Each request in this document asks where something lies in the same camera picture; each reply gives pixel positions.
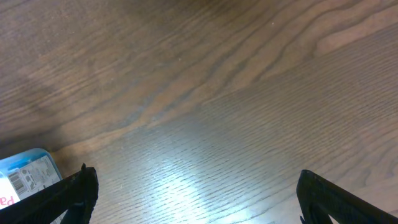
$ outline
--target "wooden surface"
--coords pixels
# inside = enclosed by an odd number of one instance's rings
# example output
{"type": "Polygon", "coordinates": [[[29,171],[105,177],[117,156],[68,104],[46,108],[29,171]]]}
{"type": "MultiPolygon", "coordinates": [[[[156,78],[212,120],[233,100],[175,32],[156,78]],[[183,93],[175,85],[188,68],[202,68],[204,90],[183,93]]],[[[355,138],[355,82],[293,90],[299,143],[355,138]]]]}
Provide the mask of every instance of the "wooden surface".
{"type": "Polygon", "coordinates": [[[95,166],[93,223],[298,223],[311,169],[398,214],[398,1],[2,1],[1,157],[95,166]]]}

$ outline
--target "white label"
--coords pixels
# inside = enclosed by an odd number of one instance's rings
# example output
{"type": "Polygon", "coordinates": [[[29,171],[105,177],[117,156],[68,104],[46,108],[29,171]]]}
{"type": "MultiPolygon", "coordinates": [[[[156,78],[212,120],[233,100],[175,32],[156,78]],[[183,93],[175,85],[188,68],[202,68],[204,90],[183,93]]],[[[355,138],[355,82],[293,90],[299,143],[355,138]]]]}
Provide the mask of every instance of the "white label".
{"type": "MultiPolygon", "coordinates": [[[[48,156],[41,157],[34,162],[20,168],[8,175],[8,179],[2,179],[1,188],[8,189],[9,198],[0,198],[0,209],[13,203],[17,203],[44,188],[60,181],[48,156]]],[[[52,224],[59,224],[65,213],[59,216],[52,224]]]]}

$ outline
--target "wooden table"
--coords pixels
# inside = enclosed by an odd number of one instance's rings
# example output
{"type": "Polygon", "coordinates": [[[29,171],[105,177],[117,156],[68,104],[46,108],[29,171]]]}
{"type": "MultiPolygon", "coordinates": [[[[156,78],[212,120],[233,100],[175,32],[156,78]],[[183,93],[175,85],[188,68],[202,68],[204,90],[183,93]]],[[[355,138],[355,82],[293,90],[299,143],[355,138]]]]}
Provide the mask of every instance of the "wooden table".
{"type": "Polygon", "coordinates": [[[311,169],[398,215],[398,1],[0,2],[0,152],[92,223],[298,223],[311,169]]]}

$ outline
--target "barcode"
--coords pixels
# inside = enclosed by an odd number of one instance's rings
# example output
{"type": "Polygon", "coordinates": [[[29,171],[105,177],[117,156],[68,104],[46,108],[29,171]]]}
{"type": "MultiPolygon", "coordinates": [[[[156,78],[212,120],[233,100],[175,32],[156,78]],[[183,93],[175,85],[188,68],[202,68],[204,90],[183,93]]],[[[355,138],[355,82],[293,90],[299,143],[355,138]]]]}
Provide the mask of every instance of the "barcode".
{"type": "Polygon", "coordinates": [[[10,179],[11,184],[17,192],[18,196],[20,196],[20,194],[23,194],[27,190],[23,181],[19,177],[18,172],[9,175],[8,178],[10,179]]]}

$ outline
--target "dark wood stain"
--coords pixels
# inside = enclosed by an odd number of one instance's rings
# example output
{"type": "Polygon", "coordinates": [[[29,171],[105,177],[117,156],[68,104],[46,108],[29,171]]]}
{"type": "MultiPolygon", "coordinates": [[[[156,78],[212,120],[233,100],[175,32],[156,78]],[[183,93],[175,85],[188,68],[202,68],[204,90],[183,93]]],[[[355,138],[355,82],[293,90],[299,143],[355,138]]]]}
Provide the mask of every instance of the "dark wood stain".
{"type": "Polygon", "coordinates": [[[96,167],[93,223],[297,223],[301,169],[396,213],[397,3],[3,1],[0,156],[96,167]]]}

